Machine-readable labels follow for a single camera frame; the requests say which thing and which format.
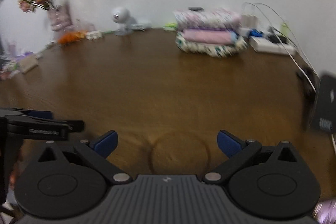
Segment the cream teal floral garment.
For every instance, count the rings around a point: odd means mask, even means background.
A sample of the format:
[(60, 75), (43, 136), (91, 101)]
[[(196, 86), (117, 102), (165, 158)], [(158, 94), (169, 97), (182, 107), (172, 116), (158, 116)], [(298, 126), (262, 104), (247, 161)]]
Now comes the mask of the cream teal floral garment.
[(221, 45), (191, 42), (183, 38), (181, 32), (178, 32), (175, 43), (183, 52), (205, 54), (217, 58), (234, 56), (248, 48), (248, 43), (241, 36), (238, 36), (238, 39), (233, 44)]

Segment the pink blue garment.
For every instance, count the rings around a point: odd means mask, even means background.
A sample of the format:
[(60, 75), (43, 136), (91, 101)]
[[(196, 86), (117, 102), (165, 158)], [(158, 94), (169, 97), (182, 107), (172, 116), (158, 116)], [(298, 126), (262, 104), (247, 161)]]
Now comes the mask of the pink blue garment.
[(234, 44), (238, 35), (234, 31), (213, 31), (213, 30), (194, 30), (185, 29), (182, 32), (185, 40), (207, 44)]

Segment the pink floral garment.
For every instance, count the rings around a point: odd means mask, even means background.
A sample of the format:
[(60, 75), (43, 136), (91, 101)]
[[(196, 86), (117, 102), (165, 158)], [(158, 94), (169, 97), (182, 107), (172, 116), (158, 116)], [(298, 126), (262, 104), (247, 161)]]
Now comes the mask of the pink floral garment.
[(240, 26), (241, 15), (224, 8), (212, 10), (175, 10), (175, 20), (180, 30), (211, 29), (211, 30), (236, 30)]

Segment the purple tissue box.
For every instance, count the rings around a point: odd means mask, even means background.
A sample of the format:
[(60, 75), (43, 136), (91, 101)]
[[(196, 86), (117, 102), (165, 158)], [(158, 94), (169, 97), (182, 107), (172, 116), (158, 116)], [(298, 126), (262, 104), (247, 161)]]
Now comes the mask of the purple tissue box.
[(39, 65), (38, 59), (34, 53), (19, 56), (17, 58), (17, 65), (21, 73), (26, 74)]

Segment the black smartphone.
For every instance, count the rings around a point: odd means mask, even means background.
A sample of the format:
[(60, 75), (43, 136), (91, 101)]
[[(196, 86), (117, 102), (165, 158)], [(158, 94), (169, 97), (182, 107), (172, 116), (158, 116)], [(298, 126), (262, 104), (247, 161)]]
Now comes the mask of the black smartphone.
[(336, 223), (335, 198), (319, 202), (315, 207), (313, 217), (320, 224), (335, 224)]

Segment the clear box of oranges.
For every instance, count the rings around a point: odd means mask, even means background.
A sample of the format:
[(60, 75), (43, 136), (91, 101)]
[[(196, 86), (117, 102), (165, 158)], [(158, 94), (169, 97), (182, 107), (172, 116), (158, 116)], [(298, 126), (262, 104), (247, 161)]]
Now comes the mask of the clear box of oranges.
[(79, 42), (86, 38), (88, 32), (94, 31), (95, 26), (93, 23), (85, 20), (76, 19), (75, 22), (63, 30), (56, 40), (58, 45), (65, 46), (74, 42)]

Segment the white small power strip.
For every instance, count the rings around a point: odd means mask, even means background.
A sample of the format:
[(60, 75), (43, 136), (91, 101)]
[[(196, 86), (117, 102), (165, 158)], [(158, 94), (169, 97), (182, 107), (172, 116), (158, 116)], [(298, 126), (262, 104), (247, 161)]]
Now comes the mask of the white small power strip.
[(104, 37), (104, 34), (101, 31), (91, 31), (85, 34), (85, 38), (88, 40), (96, 40)]

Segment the pink knitted vase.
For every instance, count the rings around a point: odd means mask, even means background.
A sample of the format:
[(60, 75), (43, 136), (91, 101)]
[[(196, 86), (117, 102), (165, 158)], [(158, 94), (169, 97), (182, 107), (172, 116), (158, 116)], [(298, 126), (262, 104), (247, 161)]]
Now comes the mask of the pink knitted vase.
[(58, 32), (72, 25), (71, 16), (67, 5), (58, 6), (48, 11), (51, 30)]

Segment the white round robot toy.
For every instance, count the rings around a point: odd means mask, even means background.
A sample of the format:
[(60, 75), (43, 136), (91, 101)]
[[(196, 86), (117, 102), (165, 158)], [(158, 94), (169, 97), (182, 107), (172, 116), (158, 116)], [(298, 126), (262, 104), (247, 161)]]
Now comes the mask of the white round robot toy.
[(124, 7), (116, 7), (112, 10), (112, 19), (117, 24), (114, 34), (117, 36), (130, 35), (133, 32), (132, 25), (136, 24), (136, 19), (131, 16), (130, 11)]

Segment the small green bottle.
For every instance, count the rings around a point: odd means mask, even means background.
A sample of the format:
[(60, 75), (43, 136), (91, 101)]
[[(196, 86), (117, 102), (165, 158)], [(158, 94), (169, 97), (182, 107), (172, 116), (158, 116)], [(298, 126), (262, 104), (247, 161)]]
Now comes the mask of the small green bottle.
[(285, 20), (280, 25), (280, 32), (283, 36), (289, 36), (290, 34), (289, 26)]

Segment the green white small pack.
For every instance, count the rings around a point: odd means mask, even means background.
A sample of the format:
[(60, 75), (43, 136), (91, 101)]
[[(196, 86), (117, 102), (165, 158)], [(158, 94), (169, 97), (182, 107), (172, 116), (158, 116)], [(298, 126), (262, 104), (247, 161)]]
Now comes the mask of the green white small pack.
[(178, 25), (174, 22), (167, 23), (163, 26), (163, 30), (168, 32), (176, 32), (178, 30)]

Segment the white charger adapters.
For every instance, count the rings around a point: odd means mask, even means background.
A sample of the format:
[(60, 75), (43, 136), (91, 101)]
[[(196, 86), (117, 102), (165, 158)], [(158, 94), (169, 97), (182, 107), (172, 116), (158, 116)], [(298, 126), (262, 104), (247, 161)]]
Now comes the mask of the white charger adapters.
[(256, 15), (252, 14), (242, 14), (240, 26), (242, 28), (256, 29), (258, 26), (259, 19)]

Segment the black charger block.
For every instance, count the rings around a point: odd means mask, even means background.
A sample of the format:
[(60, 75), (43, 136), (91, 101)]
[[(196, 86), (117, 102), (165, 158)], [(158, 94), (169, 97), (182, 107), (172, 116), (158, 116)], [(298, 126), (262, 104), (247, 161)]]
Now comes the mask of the black charger block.
[(202, 7), (189, 7), (188, 9), (190, 11), (196, 11), (196, 12), (204, 10)]

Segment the grey wireless charger stand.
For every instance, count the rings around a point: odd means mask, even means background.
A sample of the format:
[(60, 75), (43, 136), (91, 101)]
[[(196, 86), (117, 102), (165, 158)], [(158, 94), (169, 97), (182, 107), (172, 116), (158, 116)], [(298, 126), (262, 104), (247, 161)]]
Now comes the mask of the grey wireless charger stand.
[(310, 121), (314, 130), (335, 133), (335, 90), (335, 76), (322, 75)]

